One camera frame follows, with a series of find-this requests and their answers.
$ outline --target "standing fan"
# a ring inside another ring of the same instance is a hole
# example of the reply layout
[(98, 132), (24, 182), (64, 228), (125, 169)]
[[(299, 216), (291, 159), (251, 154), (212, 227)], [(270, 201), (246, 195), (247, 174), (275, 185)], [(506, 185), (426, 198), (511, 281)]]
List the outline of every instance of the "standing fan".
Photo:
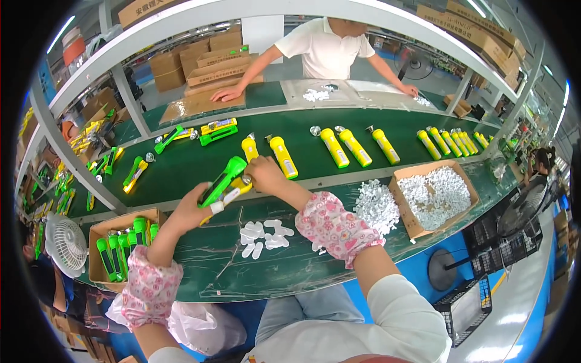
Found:
[[(523, 231), (528, 237), (536, 236), (540, 231), (540, 224), (537, 215), (548, 203), (550, 204), (557, 186), (554, 181), (547, 187), (547, 178), (538, 177), (530, 181), (530, 184), (521, 192), (520, 197), (512, 203), (502, 217), (498, 220), (496, 229), (498, 232), (498, 245), (491, 248), (498, 248), (510, 243)], [(458, 262), (446, 249), (436, 250), (428, 262), (428, 279), (430, 284), (437, 291), (446, 291), (452, 287), (456, 279), (456, 267), (470, 262), (472, 257), (464, 258)]]
[(71, 279), (85, 272), (89, 254), (87, 241), (81, 228), (72, 220), (49, 212), (45, 248), (59, 269)]
[(393, 63), (399, 72), (397, 77), (400, 81), (403, 77), (410, 80), (422, 80), (429, 76), (434, 69), (434, 65), (426, 52), (409, 45), (399, 49), (393, 57)]

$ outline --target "floral sleeve cover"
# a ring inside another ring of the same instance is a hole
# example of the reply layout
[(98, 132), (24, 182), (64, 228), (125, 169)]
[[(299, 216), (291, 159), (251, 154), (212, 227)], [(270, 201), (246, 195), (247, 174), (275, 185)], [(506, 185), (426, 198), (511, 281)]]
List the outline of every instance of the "floral sleeve cover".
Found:
[(155, 323), (167, 328), (167, 318), (184, 276), (181, 265), (175, 261), (170, 267), (157, 267), (147, 259), (147, 247), (137, 246), (127, 259), (129, 273), (123, 289), (121, 314), (129, 329)]
[(343, 203), (329, 192), (313, 193), (295, 218), (297, 230), (311, 242), (324, 246), (335, 258), (353, 268), (355, 257), (367, 247), (385, 244), (375, 229), (355, 214), (346, 211)]

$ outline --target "plastic bag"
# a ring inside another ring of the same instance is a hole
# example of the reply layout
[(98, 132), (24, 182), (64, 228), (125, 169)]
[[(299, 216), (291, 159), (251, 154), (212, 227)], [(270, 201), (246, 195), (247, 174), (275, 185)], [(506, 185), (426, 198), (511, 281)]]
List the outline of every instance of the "plastic bag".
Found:
[[(105, 315), (127, 326), (127, 320), (121, 315), (122, 305), (119, 294)], [(178, 343), (208, 356), (238, 347), (246, 341), (246, 330), (240, 320), (215, 304), (175, 302), (171, 306), (168, 325)]]

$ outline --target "ceiling light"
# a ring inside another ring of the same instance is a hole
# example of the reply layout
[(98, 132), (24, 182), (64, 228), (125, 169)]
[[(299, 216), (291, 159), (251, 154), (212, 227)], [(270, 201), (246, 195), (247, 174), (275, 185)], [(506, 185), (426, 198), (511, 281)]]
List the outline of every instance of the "ceiling light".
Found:
[(559, 127), (561, 126), (561, 121), (563, 121), (563, 116), (565, 115), (565, 108), (563, 107), (563, 111), (561, 111), (561, 115), (559, 116), (559, 121), (557, 122), (557, 127), (555, 127), (555, 133), (553, 134), (553, 138), (557, 136), (557, 131), (559, 131)]
[(543, 67), (545, 68), (545, 71), (547, 71), (547, 73), (552, 77), (553, 72), (551, 71), (551, 69), (549, 67), (547, 67), (545, 64), (543, 65)]
[(563, 107), (567, 105), (567, 101), (569, 100), (569, 80), (565, 83), (565, 100), (563, 101)]
[(69, 24), (73, 21), (75, 15), (73, 15), (72, 17), (70, 17), (67, 22), (63, 25), (63, 27), (60, 29), (60, 32), (56, 35), (55, 40), (52, 41), (51, 46), (48, 47), (48, 50), (46, 51), (46, 54), (50, 53), (52, 50), (52, 47), (55, 46), (56, 42), (59, 40), (60, 36), (63, 35), (64, 30), (67, 29), (67, 27), (69, 26)]
[(476, 9), (476, 11), (480, 14), (480, 16), (486, 18), (486, 14), (484, 14), (484, 11), (482, 11), (482, 9), (479, 8), (478, 5), (476, 5), (476, 3), (474, 2), (474, 0), (468, 0), (468, 2), (470, 3), (470, 5), (472, 5), (472, 7), (474, 9)]

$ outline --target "assembly line table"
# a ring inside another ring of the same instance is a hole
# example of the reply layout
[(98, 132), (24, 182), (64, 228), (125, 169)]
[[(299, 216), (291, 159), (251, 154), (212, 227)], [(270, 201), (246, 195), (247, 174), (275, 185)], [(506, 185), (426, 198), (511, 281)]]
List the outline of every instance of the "assembly line table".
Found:
[[(288, 92), (284, 87), (277, 91), (274, 84), (257, 85), (247, 95), (247, 107), (255, 102), (253, 92), (269, 95), (263, 97), (261, 107), (271, 107), (275, 103), (285, 106), (282, 101), (285, 97), (289, 99), (288, 94), (284, 94)], [(229, 111), (230, 113), (223, 114), (224, 118), (230, 117), (232, 110)], [(163, 111), (154, 109), (144, 114), (144, 118), (151, 125), (159, 125), (162, 114)], [(103, 184), (127, 207), (145, 209), (158, 206), (168, 214), (173, 210), (171, 206), (175, 207), (179, 199), (195, 185), (214, 180), (230, 157), (244, 157), (241, 141), (254, 132), (257, 149), (265, 156), (272, 155), (272, 151), (263, 138), (268, 134), (283, 137), (299, 171), (295, 180), (311, 190), (328, 190), (334, 193), (343, 201), (347, 210), (352, 210), (361, 181), (377, 178), (387, 184), (398, 167), (432, 161), (430, 154), (415, 135), (418, 130), (424, 130), (427, 126), (447, 130), (460, 127), (469, 135), (478, 131), (488, 136), (494, 135), (498, 129), (498, 126), (459, 120), (437, 111), (415, 112), (409, 110), (409, 107), (407, 110), (358, 106), (289, 109), (279, 112), (270, 110), (267, 113), (238, 116), (237, 120), (237, 134), (205, 147), (199, 141), (189, 138), (170, 143), (162, 154), (155, 154), (156, 161), (150, 163), (129, 194), (123, 192), (123, 180), (129, 173), (133, 160), (136, 156), (145, 157), (145, 153), (154, 152), (155, 144), (152, 139), (140, 141), (138, 133), (136, 137), (132, 137), (132, 123), (126, 121), (125, 129), (116, 129), (116, 137), (119, 138), (117, 142), (126, 145), (125, 151), (115, 162), (113, 175), (105, 176)], [(389, 164), (365, 130), (371, 124), (385, 131), (401, 158), (399, 165)], [(350, 165), (338, 169), (322, 140), (309, 133), (309, 128), (314, 125), (321, 129), (337, 125), (350, 129), (373, 159), (373, 163), (362, 168), (351, 155)], [(385, 249), (395, 262), (420, 253), (461, 230), (494, 206), (516, 185), (512, 173), (506, 173), (502, 183), (495, 184), (488, 169), (476, 157), (456, 160), (470, 177), (479, 193), (480, 202), (448, 230), (418, 238), (416, 244), (410, 242), (403, 223), (396, 224), (397, 229), (385, 236)], [(74, 181), (73, 188), (76, 188), (77, 194), (69, 216), (81, 224), (88, 240), (88, 230), (92, 224), (103, 220), (105, 216), (110, 218), (114, 215), (98, 200), (95, 201), (94, 209), (90, 213), (86, 212), (87, 190), (78, 181)], [(283, 226), (294, 227), (296, 214), (289, 205), (271, 196), (249, 193), (242, 197), (213, 217), (208, 224), (188, 232), (180, 239), (174, 258), (183, 265), (184, 278), (177, 300), (228, 302), (266, 299), (316, 290), (355, 278), (354, 271), (346, 270), (342, 261), (335, 260), (328, 254), (319, 256), (311, 251), (311, 243), (298, 233), (288, 238), (290, 246), (287, 248), (264, 249), (258, 260), (242, 258), (239, 230), (246, 222), (276, 218), (282, 221)], [(87, 273), (81, 275), (79, 280), (93, 284), (88, 280)]]

